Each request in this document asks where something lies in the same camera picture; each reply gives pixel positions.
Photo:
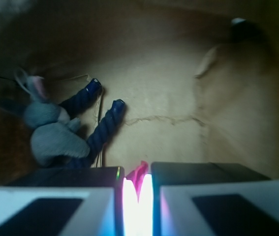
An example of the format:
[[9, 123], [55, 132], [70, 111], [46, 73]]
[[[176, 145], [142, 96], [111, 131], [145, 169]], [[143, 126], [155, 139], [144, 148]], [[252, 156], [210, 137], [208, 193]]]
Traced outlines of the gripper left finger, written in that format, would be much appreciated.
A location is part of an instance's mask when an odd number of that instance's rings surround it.
[[0, 236], [123, 235], [120, 166], [40, 169], [0, 185]]

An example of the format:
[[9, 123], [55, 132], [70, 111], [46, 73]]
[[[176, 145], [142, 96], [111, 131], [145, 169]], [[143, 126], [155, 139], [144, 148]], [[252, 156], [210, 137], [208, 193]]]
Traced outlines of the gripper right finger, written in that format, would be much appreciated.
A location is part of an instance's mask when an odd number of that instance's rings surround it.
[[155, 236], [279, 236], [279, 179], [235, 163], [154, 162]]

